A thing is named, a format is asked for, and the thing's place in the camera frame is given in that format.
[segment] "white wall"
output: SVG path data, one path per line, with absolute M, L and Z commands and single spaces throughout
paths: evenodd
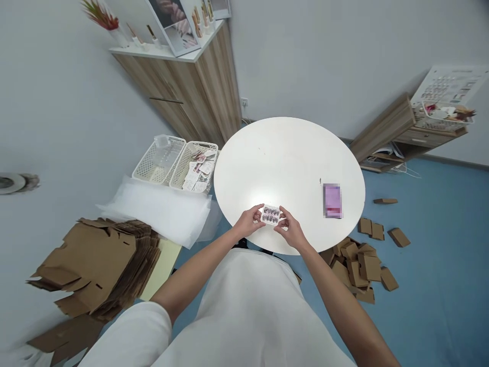
M 42 186 L 0 197 L 0 350 L 52 327 L 61 298 L 24 281 L 75 221 L 96 218 L 153 136 L 172 133 L 78 1 L 0 3 L 0 172 Z
M 434 64 L 489 64 L 484 0 L 231 0 L 249 118 L 292 116 L 353 139 Z M 434 155 L 489 165 L 489 82 L 476 124 Z

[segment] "white shirt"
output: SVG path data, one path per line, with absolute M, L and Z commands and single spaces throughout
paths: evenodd
M 290 266 L 231 250 L 211 276 L 194 322 L 171 341 L 157 303 L 124 312 L 81 361 L 88 366 L 355 366 L 304 300 Z

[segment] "person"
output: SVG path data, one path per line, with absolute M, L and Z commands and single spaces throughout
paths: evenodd
M 155 293 L 125 311 L 80 366 L 354 366 L 305 301 L 290 266 L 233 248 L 265 226 L 263 204 L 182 265 Z M 280 207 L 274 228 L 303 257 L 334 326 L 360 367 L 399 366 L 358 301 Z M 208 280 L 195 320 L 172 326 Z

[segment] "hand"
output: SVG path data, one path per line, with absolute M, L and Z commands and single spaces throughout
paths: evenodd
M 264 206 L 265 204 L 255 205 L 251 209 L 248 209 L 241 214 L 241 217 L 239 217 L 232 229 L 232 231 L 239 235 L 240 239 L 250 236 L 257 229 L 266 225 L 261 221 L 261 211 L 259 210 Z
M 280 206 L 280 210 L 282 211 L 280 218 L 284 219 L 275 226 L 274 231 L 280 233 L 289 246 L 296 250 L 307 247 L 309 242 L 307 242 L 306 236 L 304 236 L 304 232 L 302 232 L 301 225 L 297 219 L 295 219 L 283 206 Z

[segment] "poster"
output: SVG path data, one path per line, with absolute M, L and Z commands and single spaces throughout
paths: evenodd
M 201 48 L 196 36 L 192 9 L 181 0 L 146 0 L 175 56 Z

